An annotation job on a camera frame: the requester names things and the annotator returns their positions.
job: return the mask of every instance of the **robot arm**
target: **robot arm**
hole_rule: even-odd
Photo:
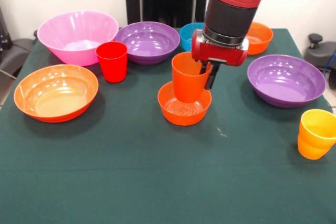
[[[240,66],[247,57],[245,38],[261,0],[209,0],[203,30],[195,31],[192,55],[213,70],[206,89],[212,87],[219,65]]]

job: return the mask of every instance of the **blue bowl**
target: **blue bowl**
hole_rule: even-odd
[[[191,51],[191,40],[194,34],[194,30],[203,29],[203,27],[204,23],[190,23],[181,28],[181,43],[185,51]]]

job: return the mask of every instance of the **plastic cup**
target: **plastic cup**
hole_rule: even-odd
[[[120,82],[127,73],[127,46],[112,41],[100,45],[96,54],[99,65],[107,82]]]
[[[257,55],[264,52],[271,40],[273,39],[273,31],[267,26],[253,22],[247,32],[246,38],[248,39],[248,54]]]
[[[336,142],[336,116],[325,110],[307,110],[300,121],[298,149],[308,159],[319,159]]]
[[[182,52],[173,58],[172,67],[175,97],[185,103],[196,102],[205,88],[211,64],[204,74],[200,74],[201,62],[196,62],[191,52]]]

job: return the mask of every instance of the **yellow cup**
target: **yellow cup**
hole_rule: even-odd
[[[298,149],[308,159],[319,159],[336,143],[336,116],[325,110],[302,114]]]

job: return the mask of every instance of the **orange bowl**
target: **orange bowl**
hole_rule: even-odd
[[[48,123],[78,117],[98,92],[98,79],[88,69],[54,65],[26,76],[14,91],[15,105],[25,114]]]
[[[273,39],[273,31],[267,26],[253,22],[247,32],[246,38],[248,39],[248,54],[257,55],[264,52],[271,40]]]
[[[196,102],[181,102],[174,95],[172,81],[162,86],[157,95],[163,116],[169,122],[180,126],[193,125],[202,120],[211,104],[211,99],[210,91],[203,90]]]

